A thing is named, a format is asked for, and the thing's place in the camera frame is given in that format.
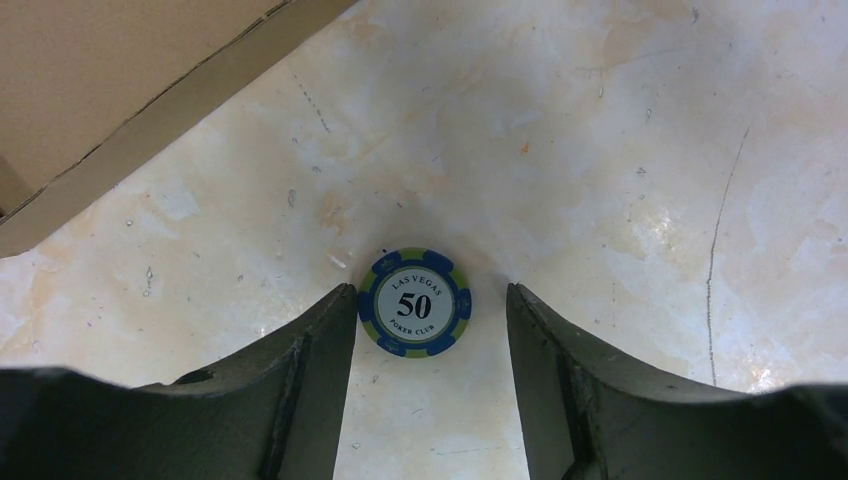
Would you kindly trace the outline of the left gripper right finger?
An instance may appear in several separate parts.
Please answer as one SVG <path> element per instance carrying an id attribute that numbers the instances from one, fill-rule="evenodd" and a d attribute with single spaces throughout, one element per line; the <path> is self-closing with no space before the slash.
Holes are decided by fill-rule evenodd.
<path id="1" fill-rule="evenodd" d="M 843 479 L 847 389 L 745 394 L 645 363 L 520 284 L 506 321 L 534 479 Z"/>

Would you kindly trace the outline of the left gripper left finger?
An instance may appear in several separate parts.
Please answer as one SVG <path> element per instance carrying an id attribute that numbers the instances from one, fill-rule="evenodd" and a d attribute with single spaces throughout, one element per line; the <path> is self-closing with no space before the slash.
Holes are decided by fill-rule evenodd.
<path id="1" fill-rule="evenodd" d="M 1 373 L 5 479 L 329 479 L 357 322 L 350 284 L 171 384 Z"/>

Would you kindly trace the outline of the brown cardboard box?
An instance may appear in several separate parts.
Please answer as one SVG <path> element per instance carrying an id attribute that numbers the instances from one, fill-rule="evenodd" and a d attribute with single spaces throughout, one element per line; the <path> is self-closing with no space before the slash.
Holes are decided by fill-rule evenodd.
<path id="1" fill-rule="evenodd" d="M 2 255 L 35 247 L 348 8 L 3 2 Z"/>

